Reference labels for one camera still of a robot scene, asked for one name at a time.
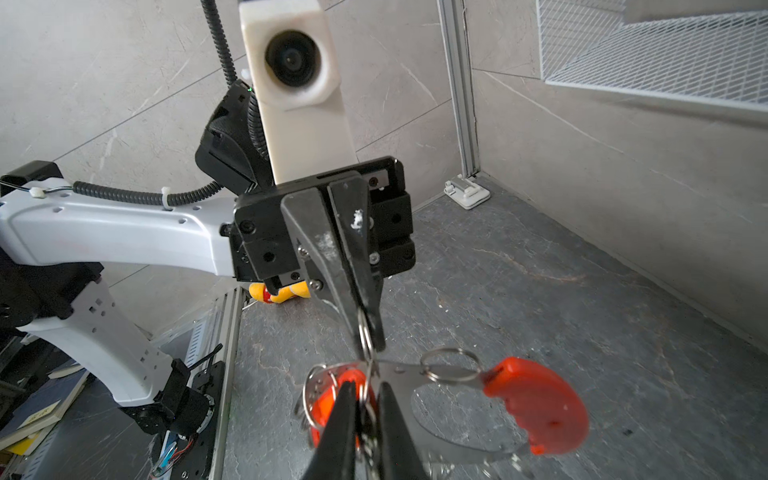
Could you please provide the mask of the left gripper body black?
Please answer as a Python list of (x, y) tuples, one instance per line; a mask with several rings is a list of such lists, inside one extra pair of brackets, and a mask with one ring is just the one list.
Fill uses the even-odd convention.
[(403, 164), (383, 157), (241, 195), (221, 229), (235, 277), (262, 294), (372, 293), (416, 262)]

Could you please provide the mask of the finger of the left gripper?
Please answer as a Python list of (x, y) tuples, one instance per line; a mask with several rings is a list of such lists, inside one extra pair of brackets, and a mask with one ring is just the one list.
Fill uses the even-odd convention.
[(348, 176), (331, 182), (328, 194), (350, 280), (352, 328), (363, 353), (378, 353), (386, 348), (380, 311), (383, 276), (371, 233), (368, 185), (360, 176)]
[(290, 193), (280, 209), (311, 298), (335, 316), (362, 354), (352, 328), (354, 304), (340, 239), (323, 195), (317, 188)]

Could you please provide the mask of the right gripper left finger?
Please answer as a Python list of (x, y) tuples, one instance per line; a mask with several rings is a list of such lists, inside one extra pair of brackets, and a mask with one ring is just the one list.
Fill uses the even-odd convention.
[(342, 384), (303, 480), (355, 478), (358, 400), (356, 384)]

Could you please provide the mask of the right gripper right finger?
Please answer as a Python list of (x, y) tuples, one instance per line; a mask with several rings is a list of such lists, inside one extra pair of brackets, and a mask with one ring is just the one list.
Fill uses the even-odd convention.
[(391, 385), (383, 382), (378, 394), (378, 473), (384, 480), (428, 480)]

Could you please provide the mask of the grey key organizer red handle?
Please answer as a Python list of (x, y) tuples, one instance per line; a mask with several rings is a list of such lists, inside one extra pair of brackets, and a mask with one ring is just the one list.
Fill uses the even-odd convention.
[[(292, 341), (295, 341), (297, 348), (296, 358), (304, 355), (309, 365), (310, 356), (314, 360), (319, 360), (320, 353), (332, 354), (331, 360), (337, 361), (341, 357), (342, 351), (346, 351), (344, 340), (336, 338), (334, 335), (339, 333), (333, 327), (333, 321), (318, 313), (315, 309), (291, 308), (288, 315), (287, 324), (295, 330), (296, 335)], [(299, 341), (310, 344), (309, 346), (320, 346), (320, 340), (331, 340), (325, 347), (319, 349), (315, 355), (312, 351), (305, 351), (309, 347), (299, 346)], [(583, 385), (579, 382), (577, 374), (578, 352), (575, 349), (555, 348), (571, 347), (568, 343), (563, 345), (541, 345), (542, 348), (535, 351), (524, 349), (523, 360), (541, 361), (544, 366), (552, 367), (555, 373), (561, 375), (565, 380), (574, 381), (575, 389), (578, 392), (584, 391)], [(473, 450), (482, 450), (480, 453), (487, 453), (486, 450), (493, 452), (507, 452), (507, 456), (497, 460), (483, 463), (481, 459), (479, 464), (473, 465), (473, 462), (461, 460), (461, 455), (440, 455), (434, 453), (434, 449), (416, 446), (419, 455), (423, 459), (427, 473), (432, 468), (432, 478), (445, 478), (448, 475), (449, 464), (456, 464), (460, 471), (455, 473), (452, 478), (455, 479), (478, 479), (484, 478), (483, 471), (489, 470), (493, 475), (500, 473), (506, 479), (526, 479), (525, 473), (534, 475), (533, 479), (590, 479), (592, 477), (585, 470), (581, 460), (587, 460), (586, 452), (582, 445), (579, 449), (565, 454), (546, 454), (533, 455), (530, 451), (527, 434), (522, 427), (516, 426), (511, 415), (505, 413), (501, 400), (488, 399), (482, 395), (482, 392), (472, 390), (468, 387), (447, 386), (430, 383), (410, 393), (408, 402), (401, 402), (400, 408), (405, 417), (416, 421), (416, 430), (426, 432), (426, 437), (431, 440), (445, 440), (459, 447), (467, 447)], [(517, 466), (512, 459), (512, 454), (519, 457)]]

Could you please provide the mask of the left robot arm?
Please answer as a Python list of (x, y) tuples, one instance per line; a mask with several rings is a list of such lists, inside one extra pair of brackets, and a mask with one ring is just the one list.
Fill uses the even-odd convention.
[(383, 281), (415, 247), (403, 165), (392, 157), (277, 183), (256, 99), (234, 82), (195, 160), (210, 182), (163, 194), (68, 182), (33, 161), (1, 179), (1, 325), (39, 335), (82, 363), (149, 434), (201, 434), (218, 402), (191, 369), (153, 347), (117, 309), (103, 271), (157, 265), (260, 282), (305, 283), (361, 354), (385, 347)]

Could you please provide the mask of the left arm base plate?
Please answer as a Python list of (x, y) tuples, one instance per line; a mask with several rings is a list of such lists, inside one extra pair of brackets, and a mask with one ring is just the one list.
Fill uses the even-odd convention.
[(149, 479), (209, 479), (213, 472), (216, 435), (223, 403), (223, 361), (208, 363), (192, 378), (182, 402), (180, 427), (170, 430)]

